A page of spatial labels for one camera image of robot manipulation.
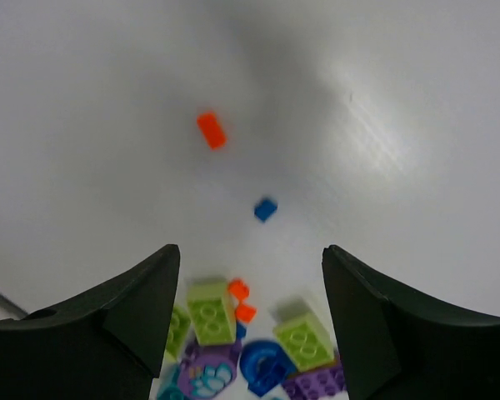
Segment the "flower design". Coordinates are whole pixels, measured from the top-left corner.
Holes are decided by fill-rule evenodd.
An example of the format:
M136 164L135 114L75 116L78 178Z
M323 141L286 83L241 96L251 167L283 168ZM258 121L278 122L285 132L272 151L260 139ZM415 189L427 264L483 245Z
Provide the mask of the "flower design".
M191 380L194 387L192 396L195 398L213 398L232 381L232 378L232 369L226 363L223 362L217 369L206 365L203 374Z

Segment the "purple block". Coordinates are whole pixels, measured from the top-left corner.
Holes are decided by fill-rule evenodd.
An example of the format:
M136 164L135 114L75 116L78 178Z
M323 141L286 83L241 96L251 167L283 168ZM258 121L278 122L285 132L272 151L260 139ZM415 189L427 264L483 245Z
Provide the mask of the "purple block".
M180 363L177 386L191 399L214 398L235 380L242 348L240 340L231 345L204 347L196 340L191 342Z
M346 390L343 365L336 359L332 367L300 373L282 384L292 400L317 400Z

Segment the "lime green block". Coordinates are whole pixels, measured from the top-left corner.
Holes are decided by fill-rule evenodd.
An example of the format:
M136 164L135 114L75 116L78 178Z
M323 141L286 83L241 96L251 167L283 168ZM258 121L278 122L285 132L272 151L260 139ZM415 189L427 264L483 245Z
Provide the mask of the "lime green block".
M312 313L278 325L273 332L301 373L334 360L330 335Z
M178 359L189 332L189 327L191 327L191 318L187 312L183 308L174 305L170 317L170 326L168 327L164 359L173 362Z
M236 322L227 282L196 285L187 292L187 305L198 344L235 342Z

